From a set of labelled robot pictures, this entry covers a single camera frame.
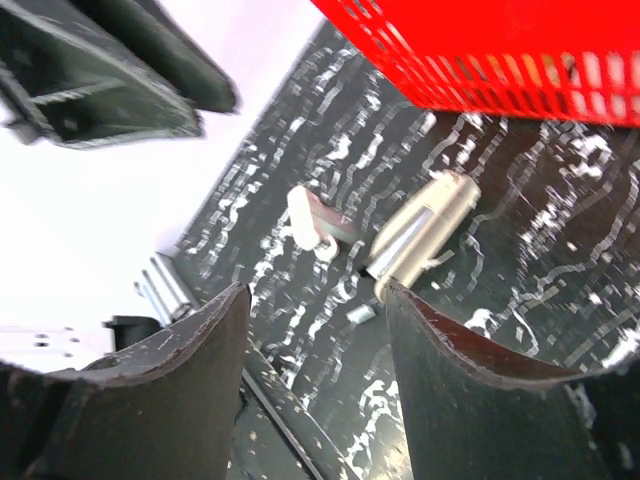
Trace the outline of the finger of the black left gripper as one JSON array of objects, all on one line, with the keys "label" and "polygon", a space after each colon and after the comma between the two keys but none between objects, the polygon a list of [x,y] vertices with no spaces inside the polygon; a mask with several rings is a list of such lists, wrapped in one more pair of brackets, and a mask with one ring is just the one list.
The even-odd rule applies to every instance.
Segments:
[{"label": "finger of the black left gripper", "polygon": [[190,102],[69,1],[1,4],[3,122],[71,149],[202,134]]},{"label": "finger of the black left gripper", "polygon": [[78,0],[103,30],[167,80],[197,109],[233,113],[233,81],[153,0]]}]

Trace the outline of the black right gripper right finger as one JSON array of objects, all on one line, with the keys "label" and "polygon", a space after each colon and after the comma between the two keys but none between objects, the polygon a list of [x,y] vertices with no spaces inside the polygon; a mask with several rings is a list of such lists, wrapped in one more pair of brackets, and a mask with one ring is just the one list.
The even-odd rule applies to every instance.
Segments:
[{"label": "black right gripper right finger", "polygon": [[396,281],[386,318],[417,479],[635,479],[639,363],[581,373],[519,354]]}]

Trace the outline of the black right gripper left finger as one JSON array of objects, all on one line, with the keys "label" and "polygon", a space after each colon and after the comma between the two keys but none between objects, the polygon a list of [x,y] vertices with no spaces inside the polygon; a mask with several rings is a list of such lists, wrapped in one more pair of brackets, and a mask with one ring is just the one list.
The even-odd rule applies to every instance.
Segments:
[{"label": "black right gripper left finger", "polygon": [[251,293],[200,310],[81,370],[1,367],[5,479],[222,479]]}]

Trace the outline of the beige stapler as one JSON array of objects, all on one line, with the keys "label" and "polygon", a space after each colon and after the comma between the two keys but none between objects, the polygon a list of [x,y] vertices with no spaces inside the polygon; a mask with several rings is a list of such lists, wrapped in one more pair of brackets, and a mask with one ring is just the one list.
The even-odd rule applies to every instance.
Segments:
[{"label": "beige stapler", "polygon": [[[480,187],[469,175],[443,170],[406,201],[379,230],[365,261],[376,298],[385,300],[391,280],[413,286],[480,197]],[[286,202],[295,244],[323,262],[333,261],[342,243],[361,237],[353,222],[302,185],[289,190]]]}]

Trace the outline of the silver staple strip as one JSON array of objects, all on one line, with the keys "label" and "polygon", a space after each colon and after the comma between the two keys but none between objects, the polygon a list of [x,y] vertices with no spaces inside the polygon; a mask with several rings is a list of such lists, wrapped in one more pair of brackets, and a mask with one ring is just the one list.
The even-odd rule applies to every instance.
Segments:
[{"label": "silver staple strip", "polygon": [[368,304],[360,305],[346,314],[347,320],[353,325],[361,325],[376,316],[376,311]]}]

